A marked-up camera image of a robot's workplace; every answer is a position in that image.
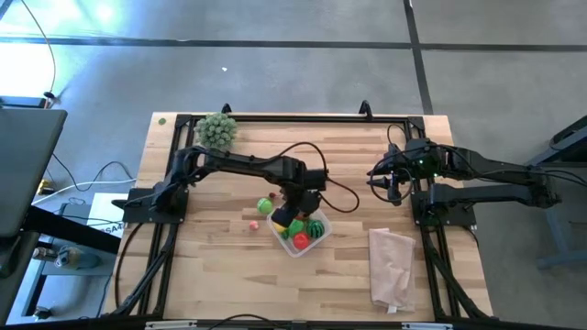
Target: gray concrete floor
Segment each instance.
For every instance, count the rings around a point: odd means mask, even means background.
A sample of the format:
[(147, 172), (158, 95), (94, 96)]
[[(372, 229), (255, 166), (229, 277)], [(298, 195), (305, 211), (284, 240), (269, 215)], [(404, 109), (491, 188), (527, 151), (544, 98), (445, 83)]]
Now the gray concrete floor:
[[(33, 1), (52, 37), (409, 41), (400, 0)], [(414, 0), (422, 42), (567, 44), (587, 42), (578, 0)], [(15, 1), (0, 35), (39, 33)], [(59, 108), (69, 117), (56, 154), (80, 181), (110, 160), (137, 172), (154, 111), (355, 113), (368, 99), (379, 114), (422, 114), (411, 50), (55, 46)], [(50, 83), (46, 46), (0, 44), (0, 94), (38, 96)], [(449, 115), (455, 143), (488, 158), (523, 162), (586, 114), (587, 53), (425, 51), (435, 114)], [(69, 185), (57, 163), (49, 166)], [(104, 179), (122, 180), (117, 169)], [(94, 192), (70, 192), (91, 202)], [(580, 191), (571, 191), (581, 195)], [(587, 267), (538, 270), (554, 253), (545, 216), (517, 204), (478, 205), (482, 262), (495, 315), (504, 320), (585, 327)], [(568, 216), (582, 220), (584, 210)], [(570, 229), (578, 246), (581, 226)], [(59, 279), (97, 309), (103, 281)], [(55, 296), (47, 289), (43, 299)], [(62, 313), (58, 318), (81, 314)], [(22, 322), (17, 316), (12, 322)]]

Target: black clamp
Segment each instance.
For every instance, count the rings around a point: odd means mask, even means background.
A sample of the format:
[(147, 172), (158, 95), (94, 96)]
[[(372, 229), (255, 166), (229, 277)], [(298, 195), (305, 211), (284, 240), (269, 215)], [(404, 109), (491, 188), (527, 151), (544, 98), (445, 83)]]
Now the black clamp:
[(367, 121), (373, 120), (373, 112), (371, 111), (369, 101), (363, 100), (363, 102), (360, 104), (359, 115), (365, 115), (365, 119), (367, 119)]
[(221, 114), (229, 114), (232, 112), (232, 109), (230, 108), (230, 104), (224, 104), (224, 106), (222, 107), (222, 110), (220, 111)]

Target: white cable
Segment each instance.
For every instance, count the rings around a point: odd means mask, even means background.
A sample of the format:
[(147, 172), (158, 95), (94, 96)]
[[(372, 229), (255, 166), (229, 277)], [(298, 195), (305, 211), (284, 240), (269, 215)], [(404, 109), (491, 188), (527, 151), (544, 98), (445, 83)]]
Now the white cable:
[[(137, 180), (137, 179), (129, 179), (129, 180), (123, 180), (123, 181), (91, 181), (91, 182), (82, 182), (82, 183), (78, 183), (78, 184), (77, 184), (77, 186), (79, 187), (79, 186), (82, 186), (82, 185), (85, 185), (85, 184), (119, 184), (119, 183), (135, 182), (136, 180)], [(39, 200), (37, 200), (37, 201), (33, 202), (31, 205), (36, 205), (36, 204), (39, 204), (39, 203), (43, 202), (44, 200), (46, 200), (46, 199), (48, 199), (48, 198), (51, 198), (51, 197), (55, 196), (55, 195), (56, 195), (56, 194), (58, 194), (58, 193), (63, 193), (63, 192), (65, 192), (66, 190), (68, 190), (68, 189), (71, 189), (71, 188), (73, 188), (73, 187), (75, 187), (75, 184), (72, 184), (72, 185), (71, 185), (71, 186), (69, 186), (69, 187), (63, 188), (63, 189), (61, 189), (60, 191), (54, 192), (54, 193), (50, 194), (50, 195), (49, 195), (49, 196), (47, 196), (47, 197), (43, 197), (43, 198), (41, 198), (41, 199), (39, 199)]]
[[(53, 78), (51, 79), (51, 85), (50, 85), (50, 88), (49, 88), (49, 93), (53, 93), (53, 86), (55, 85), (55, 77), (57, 76), (57, 64), (55, 64), (55, 55), (53, 54), (53, 47), (49, 43), (49, 39), (47, 38), (47, 35), (45, 34), (45, 31), (43, 31), (43, 28), (40, 26), (37, 18), (35, 17), (35, 15), (33, 14), (33, 12), (28, 7), (28, 5), (25, 2), (25, 0), (20, 0), (20, 2), (22, 2), (22, 4), (25, 6), (26, 10), (30, 14), (31, 18), (35, 21), (35, 24), (37, 25), (37, 28), (39, 28), (40, 34), (43, 35), (43, 38), (45, 39), (45, 42), (47, 43), (47, 47), (49, 47), (49, 52), (51, 53), (51, 61), (53, 62)], [(47, 109), (48, 105), (49, 105), (49, 100), (45, 104), (45, 109)]]

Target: power cable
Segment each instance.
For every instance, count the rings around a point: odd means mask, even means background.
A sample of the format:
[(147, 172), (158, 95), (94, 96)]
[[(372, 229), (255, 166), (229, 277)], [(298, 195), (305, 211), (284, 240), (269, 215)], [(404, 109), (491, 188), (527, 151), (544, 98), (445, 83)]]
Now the power cable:
[(116, 265), (116, 273), (114, 277), (114, 298), (115, 298), (115, 305), (116, 308), (120, 306), (120, 289), (118, 288), (120, 282), (120, 269), (122, 268), (122, 260), (124, 260), (125, 255), (127, 254), (128, 246), (132, 241), (132, 238), (137, 234), (138, 230), (143, 226), (142, 223), (137, 224), (136, 227), (128, 235), (127, 241), (125, 245), (122, 247), (122, 251), (120, 251), (120, 258), (118, 259), (118, 264)]
[(399, 126), (398, 124), (390, 124), (390, 125), (387, 127), (387, 140), (389, 141), (389, 144), (392, 144), (392, 143), (393, 143), (393, 142), (392, 142), (392, 139), (389, 137), (389, 130), (390, 130), (392, 127), (398, 127), (399, 129), (401, 129), (401, 130), (402, 130), (402, 132), (404, 132), (404, 136), (405, 136), (405, 130), (404, 130), (404, 128), (403, 128), (403, 127)]
[[(52, 155), (52, 156), (53, 156), (53, 158), (54, 158), (55, 160), (57, 160), (57, 162), (59, 162), (59, 163), (60, 163), (60, 165), (61, 165), (61, 166), (62, 166), (62, 167), (65, 169), (65, 171), (67, 171), (67, 174), (69, 174), (70, 178), (71, 178), (71, 179), (72, 179), (72, 181), (73, 181), (73, 185), (75, 186), (75, 189), (77, 189), (79, 192), (82, 192), (82, 193), (83, 193), (83, 192), (87, 192), (87, 191), (89, 191), (89, 190), (90, 190), (90, 188), (92, 188), (92, 185), (93, 185), (93, 183), (90, 183), (90, 186), (89, 186), (89, 187), (87, 187), (86, 189), (80, 189), (80, 187), (78, 187), (78, 184), (77, 184), (77, 182), (75, 181), (75, 178), (73, 178), (73, 175), (72, 175), (72, 173), (70, 172), (70, 169), (68, 169), (68, 168), (67, 168), (67, 166), (65, 166), (65, 164), (63, 164), (63, 162), (62, 162), (62, 161), (59, 159), (59, 157), (57, 157), (57, 155), (55, 155), (55, 153), (53, 153), (53, 155)], [(105, 170), (105, 169), (106, 169), (108, 166), (110, 166), (110, 165), (113, 165), (113, 164), (119, 165), (119, 166), (122, 168), (122, 170), (125, 172), (125, 174), (128, 176), (128, 178), (129, 178), (129, 179), (134, 179), (134, 178), (132, 177), (132, 175), (130, 175), (130, 171), (128, 170), (128, 168), (127, 168), (127, 165), (123, 164), (123, 163), (122, 163), (122, 162), (120, 162), (120, 161), (117, 161), (117, 160), (112, 160), (112, 161), (108, 162), (106, 165), (104, 165), (104, 166), (102, 167), (102, 169), (100, 169), (100, 170), (99, 170), (99, 171), (98, 171), (98, 172), (95, 174), (95, 176), (94, 176), (94, 179), (92, 180), (92, 182), (95, 182), (95, 181), (98, 179), (98, 177), (99, 177), (99, 176), (102, 174), (102, 172), (104, 172), (104, 170)]]
[[(22, 4), (24, 5), (24, 7), (26, 8), (26, 10), (28, 11), (28, 13), (30, 14), (30, 16), (32, 17), (32, 19), (35, 21), (35, 24), (37, 25), (37, 28), (39, 28), (39, 31), (43, 35), (43, 38), (45, 39), (45, 42), (47, 43), (47, 47), (49, 48), (49, 52), (51, 54), (51, 61), (53, 62), (53, 78), (51, 79), (51, 85), (50, 85), (49, 91), (48, 92), (45, 92), (43, 95), (45, 97), (47, 97), (48, 99), (54, 99), (55, 98), (55, 95), (53, 94), (53, 87), (55, 86), (55, 77), (57, 76), (57, 64), (55, 64), (55, 55), (53, 54), (53, 47), (49, 43), (49, 39), (47, 38), (47, 35), (45, 34), (45, 31), (43, 31), (43, 28), (40, 26), (37, 18), (35, 17), (35, 15), (33, 14), (33, 12), (28, 7), (28, 5), (25, 2), (25, 0), (20, 0), (20, 1), (22, 2)], [(49, 107), (49, 101), (45, 103), (45, 109), (47, 109), (48, 107)]]
[(224, 320), (221, 320), (221, 321), (219, 321), (218, 323), (216, 323), (216, 324), (214, 324), (214, 325), (210, 326), (210, 327), (208, 328), (208, 330), (213, 330), (213, 329), (215, 329), (215, 328), (219, 327), (220, 325), (223, 325), (224, 323), (226, 323), (226, 322), (228, 322), (228, 321), (230, 321), (230, 320), (233, 320), (233, 319), (239, 318), (239, 317), (252, 317), (252, 318), (259, 319), (259, 320), (261, 320), (261, 321), (265, 322), (265, 323), (266, 323), (266, 324), (268, 324), (268, 325), (271, 325), (271, 326), (272, 326), (274, 329), (283, 328), (283, 326), (282, 326), (282, 325), (279, 325), (279, 324), (277, 324), (277, 323), (273, 322), (272, 320), (270, 320), (270, 319), (267, 319), (267, 318), (265, 318), (265, 317), (258, 316), (258, 315), (255, 315), (255, 314), (251, 314), (251, 313), (243, 313), (243, 314), (237, 314), (237, 315), (232, 315), (232, 316), (229, 316), (229, 317), (227, 317), (226, 319), (224, 319)]

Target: small red ball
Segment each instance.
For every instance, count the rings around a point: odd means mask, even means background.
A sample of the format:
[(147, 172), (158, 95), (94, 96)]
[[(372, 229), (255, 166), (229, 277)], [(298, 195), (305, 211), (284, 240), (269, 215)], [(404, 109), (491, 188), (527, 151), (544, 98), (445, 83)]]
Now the small red ball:
[(306, 233), (297, 233), (292, 241), (295, 248), (302, 250), (310, 245), (310, 236)]

